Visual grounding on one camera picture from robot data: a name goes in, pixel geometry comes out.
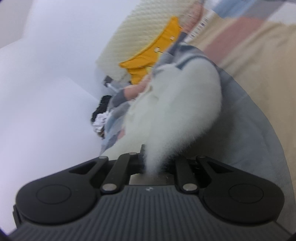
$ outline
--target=ribbed gray surface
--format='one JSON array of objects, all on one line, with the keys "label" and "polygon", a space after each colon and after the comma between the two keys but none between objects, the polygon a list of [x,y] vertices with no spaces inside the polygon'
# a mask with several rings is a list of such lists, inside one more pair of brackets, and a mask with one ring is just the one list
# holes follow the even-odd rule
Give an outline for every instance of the ribbed gray surface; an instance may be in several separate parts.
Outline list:
[{"label": "ribbed gray surface", "polygon": [[209,214],[193,195],[174,186],[126,186],[103,196],[91,213],[62,226],[23,224],[15,241],[284,241],[289,234],[276,223],[242,227]]}]

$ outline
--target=white fur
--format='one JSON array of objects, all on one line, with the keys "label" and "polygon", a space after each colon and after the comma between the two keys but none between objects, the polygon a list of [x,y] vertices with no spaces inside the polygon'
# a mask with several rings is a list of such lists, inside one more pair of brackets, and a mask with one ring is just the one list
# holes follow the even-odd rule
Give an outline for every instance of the white fur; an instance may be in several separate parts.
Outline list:
[{"label": "white fur", "polygon": [[155,174],[166,159],[206,132],[221,109],[216,68],[207,60],[191,60],[183,70],[174,65],[152,79],[129,109],[125,136],[103,155],[110,160],[139,152],[146,145],[146,171]]}]

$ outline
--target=clothing label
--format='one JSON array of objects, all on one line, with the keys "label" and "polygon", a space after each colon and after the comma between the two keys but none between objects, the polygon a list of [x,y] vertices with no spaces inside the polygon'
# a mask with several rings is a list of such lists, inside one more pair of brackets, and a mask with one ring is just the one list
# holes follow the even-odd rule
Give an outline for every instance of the clothing label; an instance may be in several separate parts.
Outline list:
[{"label": "clothing label", "polygon": [[202,20],[196,25],[196,27],[191,31],[190,34],[185,38],[184,42],[189,43],[193,40],[200,32],[205,28],[207,23],[215,16],[215,12],[213,10],[209,10],[209,12],[202,18]]}]

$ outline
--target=black cloth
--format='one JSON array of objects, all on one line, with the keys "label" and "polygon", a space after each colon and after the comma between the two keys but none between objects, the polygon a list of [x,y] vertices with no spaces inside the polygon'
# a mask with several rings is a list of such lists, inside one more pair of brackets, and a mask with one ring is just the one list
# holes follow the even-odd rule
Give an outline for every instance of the black cloth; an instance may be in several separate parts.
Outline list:
[{"label": "black cloth", "polygon": [[94,122],[96,120],[96,116],[98,114],[101,114],[101,113],[106,112],[107,106],[108,106],[108,103],[109,103],[111,97],[112,97],[111,95],[104,95],[101,98],[101,101],[100,101],[99,106],[97,107],[97,109],[95,110],[95,112],[92,113],[91,122]]}]

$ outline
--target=yellow garment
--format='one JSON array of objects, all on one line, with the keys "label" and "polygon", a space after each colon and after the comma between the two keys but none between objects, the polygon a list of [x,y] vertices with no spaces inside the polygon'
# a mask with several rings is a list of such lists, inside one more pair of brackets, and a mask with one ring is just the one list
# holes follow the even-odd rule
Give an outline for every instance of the yellow garment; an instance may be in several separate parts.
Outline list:
[{"label": "yellow garment", "polygon": [[178,18],[172,17],[162,33],[151,44],[129,60],[119,64],[131,74],[133,85],[138,84],[150,72],[160,55],[177,39],[180,31]]}]

